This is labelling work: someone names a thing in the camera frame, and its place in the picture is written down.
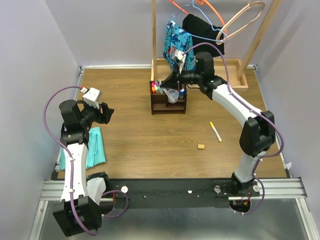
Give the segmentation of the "clear round pin container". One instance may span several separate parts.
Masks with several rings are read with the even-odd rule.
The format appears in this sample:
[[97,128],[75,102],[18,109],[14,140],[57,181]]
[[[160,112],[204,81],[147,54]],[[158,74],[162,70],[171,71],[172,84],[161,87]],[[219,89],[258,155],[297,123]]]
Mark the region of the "clear round pin container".
[[172,97],[175,99],[175,103],[179,100],[179,92],[175,89],[169,89],[168,92],[172,95]]

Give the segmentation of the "blue cylindrical pin container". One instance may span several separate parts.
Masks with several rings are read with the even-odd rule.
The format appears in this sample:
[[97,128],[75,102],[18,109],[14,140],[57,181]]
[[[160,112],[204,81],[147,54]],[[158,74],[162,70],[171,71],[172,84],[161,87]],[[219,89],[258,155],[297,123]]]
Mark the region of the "blue cylindrical pin container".
[[184,99],[184,97],[185,97],[185,89],[182,88],[182,89],[179,91],[178,98],[179,98],[179,99]]

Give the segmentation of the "orange black highlighter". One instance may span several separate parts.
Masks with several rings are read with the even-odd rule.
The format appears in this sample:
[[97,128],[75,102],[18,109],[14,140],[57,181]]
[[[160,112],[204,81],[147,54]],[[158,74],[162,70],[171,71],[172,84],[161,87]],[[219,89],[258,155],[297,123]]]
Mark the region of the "orange black highlighter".
[[157,94],[157,88],[155,87],[155,86],[153,86],[152,88],[151,88],[151,91],[152,91],[152,93],[153,94]]

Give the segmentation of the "small brown eraser block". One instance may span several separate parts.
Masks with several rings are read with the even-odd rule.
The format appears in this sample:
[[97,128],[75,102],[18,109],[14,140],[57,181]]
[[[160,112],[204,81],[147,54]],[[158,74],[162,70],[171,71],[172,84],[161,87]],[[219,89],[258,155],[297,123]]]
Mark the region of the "small brown eraser block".
[[197,149],[198,150],[204,150],[205,149],[205,145],[204,144],[198,144],[197,145]]

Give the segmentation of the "yellow capped marker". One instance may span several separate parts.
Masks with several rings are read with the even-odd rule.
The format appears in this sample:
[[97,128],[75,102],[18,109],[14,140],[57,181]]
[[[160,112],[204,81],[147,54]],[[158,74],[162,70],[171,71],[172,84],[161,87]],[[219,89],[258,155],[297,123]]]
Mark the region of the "yellow capped marker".
[[213,132],[214,132],[214,134],[215,134],[215,136],[217,137],[217,140],[221,143],[221,142],[222,142],[222,139],[221,139],[221,137],[220,137],[220,135],[219,135],[216,127],[214,126],[214,124],[213,124],[211,121],[209,122],[209,124],[210,124],[210,126],[211,126],[211,128],[212,128],[212,130],[213,130]]

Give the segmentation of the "purple capped marker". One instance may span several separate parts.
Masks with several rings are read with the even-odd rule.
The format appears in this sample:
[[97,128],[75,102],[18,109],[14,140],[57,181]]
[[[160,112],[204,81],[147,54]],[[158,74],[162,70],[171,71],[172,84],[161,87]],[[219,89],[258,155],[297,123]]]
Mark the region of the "purple capped marker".
[[171,104],[174,104],[176,102],[176,100],[172,97],[172,95],[169,93],[169,91],[165,87],[161,86],[160,88],[166,94],[166,96],[168,98],[168,102]]

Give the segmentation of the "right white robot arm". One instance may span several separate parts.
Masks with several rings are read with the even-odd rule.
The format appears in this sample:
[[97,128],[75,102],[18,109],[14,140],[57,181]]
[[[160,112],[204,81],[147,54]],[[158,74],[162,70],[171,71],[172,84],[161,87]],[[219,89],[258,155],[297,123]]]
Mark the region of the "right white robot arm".
[[195,70],[185,70],[186,54],[176,50],[172,56],[175,64],[171,74],[162,82],[165,89],[182,85],[197,85],[200,91],[228,110],[242,126],[239,145],[243,155],[227,183],[227,189],[236,196],[247,192],[254,182],[254,174],[263,156],[276,141],[274,115],[261,111],[240,97],[226,80],[215,74],[214,60],[208,52],[195,57]]

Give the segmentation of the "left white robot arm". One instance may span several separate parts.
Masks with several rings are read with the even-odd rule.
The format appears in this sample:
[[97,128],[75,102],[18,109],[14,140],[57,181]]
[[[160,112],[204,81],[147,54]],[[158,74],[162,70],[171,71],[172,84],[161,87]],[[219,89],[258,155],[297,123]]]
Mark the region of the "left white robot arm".
[[102,226],[101,198],[110,194],[112,185],[105,172],[86,176],[89,130],[93,123],[108,124],[114,110],[105,102],[98,107],[84,100],[65,100],[59,104],[63,118],[61,138],[65,156],[64,188],[53,216],[66,237],[88,231],[96,235]]

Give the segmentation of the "brown wooden desk organizer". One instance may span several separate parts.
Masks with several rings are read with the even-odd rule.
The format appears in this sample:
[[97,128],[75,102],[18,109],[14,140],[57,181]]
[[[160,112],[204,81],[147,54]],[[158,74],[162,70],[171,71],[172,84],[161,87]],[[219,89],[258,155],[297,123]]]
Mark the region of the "brown wooden desk organizer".
[[184,89],[182,98],[170,103],[165,93],[156,93],[156,83],[149,81],[151,114],[185,114],[187,110],[187,89]]

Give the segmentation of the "folded teal cloth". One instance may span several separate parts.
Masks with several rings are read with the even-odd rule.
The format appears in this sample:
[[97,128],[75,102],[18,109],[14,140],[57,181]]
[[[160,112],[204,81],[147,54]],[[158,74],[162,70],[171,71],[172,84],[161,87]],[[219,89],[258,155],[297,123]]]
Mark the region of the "folded teal cloth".
[[88,154],[86,157],[86,169],[93,168],[99,164],[106,163],[106,155],[103,136],[100,127],[89,130]]

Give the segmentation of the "blue patterned shorts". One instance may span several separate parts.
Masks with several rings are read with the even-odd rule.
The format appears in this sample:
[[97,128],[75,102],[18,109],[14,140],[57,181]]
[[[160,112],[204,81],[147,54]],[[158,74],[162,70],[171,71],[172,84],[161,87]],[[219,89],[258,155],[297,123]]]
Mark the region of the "blue patterned shorts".
[[171,69],[178,64],[173,60],[175,51],[186,52],[192,46],[192,36],[173,20],[170,20],[165,27],[162,55]]

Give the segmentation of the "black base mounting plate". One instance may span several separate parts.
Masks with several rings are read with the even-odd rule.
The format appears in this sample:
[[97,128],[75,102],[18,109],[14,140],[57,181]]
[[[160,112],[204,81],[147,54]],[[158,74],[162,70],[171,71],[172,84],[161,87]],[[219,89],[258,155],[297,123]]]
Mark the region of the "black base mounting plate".
[[230,178],[113,178],[105,185],[116,208],[228,208],[232,201],[260,196],[254,180],[237,187]]

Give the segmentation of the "aluminium rail frame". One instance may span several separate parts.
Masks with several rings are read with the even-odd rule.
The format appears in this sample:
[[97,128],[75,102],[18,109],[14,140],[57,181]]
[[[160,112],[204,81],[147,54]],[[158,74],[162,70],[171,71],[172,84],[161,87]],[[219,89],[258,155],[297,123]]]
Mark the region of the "aluminium rail frame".
[[[230,80],[228,78],[223,78],[227,83],[230,85]],[[279,133],[276,129],[275,123],[272,125],[275,130],[275,140],[279,136]],[[63,146],[61,139],[58,140],[58,143],[60,146],[65,148]],[[257,207],[252,206],[251,202],[253,200],[258,200],[259,202],[263,202],[266,198],[270,199],[296,199],[297,201],[301,201],[306,197],[306,194],[304,192],[299,192],[297,190],[294,190],[291,186],[286,186],[285,185],[285,179],[283,178],[275,178],[275,179],[259,179],[256,176],[256,172],[254,174],[254,181],[257,183],[259,187],[259,196],[249,198],[247,200],[236,200],[232,201],[229,208],[231,208],[236,214],[239,215],[249,215],[252,214],[257,210]],[[43,201],[56,201],[56,205],[60,203],[61,201],[61,196],[63,193],[63,188],[64,188],[64,181],[53,181],[50,180],[45,183],[44,188],[49,191],[56,191],[56,194],[54,195],[43,195],[41,199]],[[101,217],[103,218],[110,218],[111,217],[111,211],[113,208],[115,208],[115,201],[111,199],[110,197],[107,196],[107,192],[102,194],[100,204],[99,204],[100,210],[101,210]],[[127,210],[129,208],[128,205],[125,205],[123,207],[124,210]],[[96,236],[90,234],[89,231],[85,231],[84,233],[87,233],[91,236]]]

